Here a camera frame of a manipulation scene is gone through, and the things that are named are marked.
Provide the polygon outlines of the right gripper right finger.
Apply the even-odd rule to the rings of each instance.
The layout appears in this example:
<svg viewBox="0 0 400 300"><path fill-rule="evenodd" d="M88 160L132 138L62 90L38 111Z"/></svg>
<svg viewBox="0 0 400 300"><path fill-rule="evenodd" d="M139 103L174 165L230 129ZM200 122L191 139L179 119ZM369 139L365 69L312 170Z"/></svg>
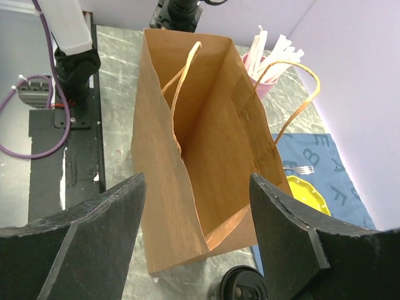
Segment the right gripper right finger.
<svg viewBox="0 0 400 300"><path fill-rule="evenodd" d="M258 174L249 195L269 299L399 298L399 229L327 216Z"/></svg>

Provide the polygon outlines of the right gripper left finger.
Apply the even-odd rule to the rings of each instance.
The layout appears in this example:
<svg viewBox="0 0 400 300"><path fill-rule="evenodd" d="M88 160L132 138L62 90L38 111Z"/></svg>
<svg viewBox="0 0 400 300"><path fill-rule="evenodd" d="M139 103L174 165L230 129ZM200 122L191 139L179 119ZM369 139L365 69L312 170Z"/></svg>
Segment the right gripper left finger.
<svg viewBox="0 0 400 300"><path fill-rule="evenodd" d="M146 197L143 173L23 227L1 229L2 299L121 299Z"/></svg>

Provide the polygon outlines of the black coffee cup lid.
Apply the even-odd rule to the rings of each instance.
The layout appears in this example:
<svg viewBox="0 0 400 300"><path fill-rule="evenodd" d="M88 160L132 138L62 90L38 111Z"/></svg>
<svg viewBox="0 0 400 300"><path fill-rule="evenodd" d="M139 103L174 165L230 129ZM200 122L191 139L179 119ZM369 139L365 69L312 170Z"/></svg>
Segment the black coffee cup lid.
<svg viewBox="0 0 400 300"><path fill-rule="evenodd" d="M267 299L263 275L251 266L235 266L215 279L207 292L207 299Z"/></svg>

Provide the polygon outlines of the brown paper bag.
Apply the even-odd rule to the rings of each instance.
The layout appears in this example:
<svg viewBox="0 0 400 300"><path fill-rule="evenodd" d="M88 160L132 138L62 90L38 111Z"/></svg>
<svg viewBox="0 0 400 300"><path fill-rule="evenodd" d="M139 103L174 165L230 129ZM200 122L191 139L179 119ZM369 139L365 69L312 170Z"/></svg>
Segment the brown paper bag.
<svg viewBox="0 0 400 300"><path fill-rule="evenodd" d="M265 109L231 39L144 30L131 156L147 191L149 273L257 243L249 179L290 187Z"/></svg>

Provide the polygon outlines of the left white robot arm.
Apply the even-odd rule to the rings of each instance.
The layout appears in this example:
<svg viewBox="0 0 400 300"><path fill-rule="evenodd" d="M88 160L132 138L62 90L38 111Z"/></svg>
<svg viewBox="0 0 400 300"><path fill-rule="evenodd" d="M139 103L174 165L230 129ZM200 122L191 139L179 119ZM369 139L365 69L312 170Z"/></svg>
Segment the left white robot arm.
<svg viewBox="0 0 400 300"><path fill-rule="evenodd" d="M82 101L89 95L89 78L101 61L79 1L33 1L57 48L55 70L66 99Z"/></svg>

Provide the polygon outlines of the yellow dotted plate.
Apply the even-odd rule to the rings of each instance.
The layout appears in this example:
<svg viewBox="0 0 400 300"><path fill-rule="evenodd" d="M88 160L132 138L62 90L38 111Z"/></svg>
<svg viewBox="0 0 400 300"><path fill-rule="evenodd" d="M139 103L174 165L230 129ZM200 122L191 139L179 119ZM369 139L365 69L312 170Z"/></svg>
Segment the yellow dotted plate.
<svg viewBox="0 0 400 300"><path fill-rule="evenodd" d="M288 176L287 181L295 199L323 214L331 216L325 199L311 183L293 175Z"/></svg>

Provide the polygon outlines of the silver fork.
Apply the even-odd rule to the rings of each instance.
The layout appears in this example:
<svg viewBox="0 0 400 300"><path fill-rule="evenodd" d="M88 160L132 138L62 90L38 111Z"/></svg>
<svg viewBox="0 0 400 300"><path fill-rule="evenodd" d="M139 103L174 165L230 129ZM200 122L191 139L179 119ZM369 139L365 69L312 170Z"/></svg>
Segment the silver fork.
<svg viewBox="0 0 400 300"><path fill-rule="evenodd" d="M312 166L296 166L296 167L284 167L285 171L292 171L299 175L309 175L314 173Z"/></svg>

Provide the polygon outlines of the blue alphabet placemat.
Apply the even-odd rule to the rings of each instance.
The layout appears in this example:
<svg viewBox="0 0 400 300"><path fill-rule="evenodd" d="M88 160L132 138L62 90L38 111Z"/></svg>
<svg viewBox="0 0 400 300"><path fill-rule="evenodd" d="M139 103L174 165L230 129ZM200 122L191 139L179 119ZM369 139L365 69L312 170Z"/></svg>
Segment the blue alphabet placemat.
<svg viewBox="0 0 400 300"><path fill-rule="evenodd" d="M330 134L284 134L278 143L287 176L296 176L316 188L331 216L344 222L375 229L376 226L356 191ZM299 175L295 166L312 166L314 173Z"/></svg>

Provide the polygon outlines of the pink straw holder cup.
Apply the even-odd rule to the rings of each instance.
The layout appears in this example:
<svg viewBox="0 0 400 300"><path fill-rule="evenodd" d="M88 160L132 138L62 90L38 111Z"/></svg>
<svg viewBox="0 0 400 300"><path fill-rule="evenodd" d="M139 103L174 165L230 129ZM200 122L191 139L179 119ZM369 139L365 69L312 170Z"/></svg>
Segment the pink straw holder cup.
<svg viewBox="0 0 400 300"><path fill-rule="evenodd" d="M247 58L248 58L248 54L249 54L249 53L246 53L245 55L242 56L242 62L243 62L243 64L246 63L246 60L247 60ZM265 59L266 59L266 56L263 55L262 58L261 58L261 62L263 62ZM256 82L257 82L256 79L257 79L257 78L254 79L254 78L251 77L250 75L249 75L249 77L250 77L250 79L251 79L253 85L256 85ZM275 79L274 81L271 81L271 82L264 82L264 81L261 81L261 82L259 83L259 85L258 85L257 88L256 88L256 92L257 92L257 95L258 95L258 97L259 97L260 100L262 100L262 99L268 94L268 92L274 87L274 85L277 83L277 81L278 81L278 79Z"/></svg>

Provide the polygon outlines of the white wrapped straws bundle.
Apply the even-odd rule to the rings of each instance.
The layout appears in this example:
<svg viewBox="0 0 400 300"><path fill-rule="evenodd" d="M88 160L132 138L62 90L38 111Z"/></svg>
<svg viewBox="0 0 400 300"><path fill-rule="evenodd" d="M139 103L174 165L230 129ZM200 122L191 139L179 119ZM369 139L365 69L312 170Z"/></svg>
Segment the white wrapped straws bundle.
<svg viewBox="0 0 400 300"><path fill-rule="evenodd" d="M251 48L247 54L244 67L248 75L257 81L264 70L276 61L291 61L300 63L305 52L302 49L296 49L285 35L280 34L270 54L264 55L264 48L268 40L268 32L258 26L259 34L255 35Z"/></svg>

